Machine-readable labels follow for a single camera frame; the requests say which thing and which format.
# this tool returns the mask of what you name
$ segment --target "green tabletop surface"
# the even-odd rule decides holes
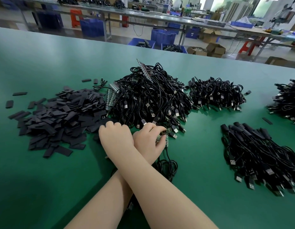
[[[192,111],[186,133],[169,139],[170,158],[179,166],[173,184],[220,229],[295,228],[295,195],[284,191],[284,197],[276,197],[264,185],[253,191],[236,182],[223,156],[220,130],[221,124],[245,122],[266,128],[276,143],[295,151],[295,125],[265,107],[278,93],[274,83],[295,79],[295,69],[5,28],[0,28],[0,228],[63,228],[114,168],[91,135],[84,150],[44,159],[43,150],[28,150],[30,138],[19,136],[17,121],[8,116],[26,110],[31,101],[55,97],[65,85],[92,88],[82,79],[104,78],[109,84],[130,74],[136,59],[147,65],[159,62],[186,84],[193,76],[212,76],[252,91],[242,112]],[[14,92],[28,94],[12,96]],[[13,108],[5,109],[7,100],[14,100]],[[149,227],[135,207],[126,211],[118,228]]]

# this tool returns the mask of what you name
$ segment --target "person's right hand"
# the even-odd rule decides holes
[[[156,161],[165,148],[165,135],[161,137],[157,145],[155,144],[157,136],[165,130],[165,127],[147,123],[140,131],[133,134],[134,146],[150,165]]]
[[[101,144],[107,156],[114,161],[113,158],[121,156],[121,151],[127,151],[134,148],[134,140],[132,133],[127,125],[113,123],[108,121],[106,127],[101,125],[99,129]]]

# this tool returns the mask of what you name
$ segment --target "tiled floor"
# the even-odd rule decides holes
[[[32,16],[31,11],[24,11],[25,18],[30,26],[30,30],[39,31],[35,20]],[[64,24],[63,30],[41,30],[40,32],[46,34],[55,34],[66,37],[75,37],[75,38],[86,38],[82,35],[81,29],[74,29],[71,27],[71,18],[70,15],[62,14],[62,21]],[[144,19],[134,19],[131,18],[131,21],[140,21],[143,23]],[[23,24],[23,19],[19,11],[7,10],[5,8],[0,8],[0,27],[12,28],[12,29],[20,29],[26,30],[25,25]],[[127,44],[130,42],[132,38],[143,38],[150,39],[152,27],[147,26],[138,26],[138,25],[129,25],[128,28],[124,27],[111,27],[112,32],[112,40],[109,42],[115,42],[120,44]],[[179,33],[175,38],[175,43],[179,42],[181,33]],[[99,38],[87,38],[91,40],[103,41],[103,37]],[[251,56],[246,56],[245,53],[238,54],[238,51],[243,46],[243,42],[232,41],[230,39],[220,39],[219,43],[226,48],[226,54],[223,56],[226,59],[238,59],[250,61],[253,56],[255,56],[259,49],[255,48]],[[202,42],[199,39],[185,38],[184,46],[187,48],[188,46],[199,46],[205,48],[207,43]],[[287,60],[295,61],[295,51],[286,47],[273,47],[267,45],[266,49],[260,54],[256,62],[264,63],[269,56],[282,57]]]

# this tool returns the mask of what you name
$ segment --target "bare skin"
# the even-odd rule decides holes
[[[109,121],[106,127],[101,126],[102,146],[118,171],[66,228],[117,228],[134,192],[152,229],[217,229],[191,200],[151,166],[165,147],[165,137],[155,145],[164,130],[147,123],[132,136],[129,128],[120,123]]]

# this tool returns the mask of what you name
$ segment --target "forearm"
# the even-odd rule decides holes
[[[215,224],[180,190],[158,173],[136,149],[113,161],[133,190],[152,229],[215,229]]]
[[[117,228],[131,196],[132,190],[117,171],[66,228]]]

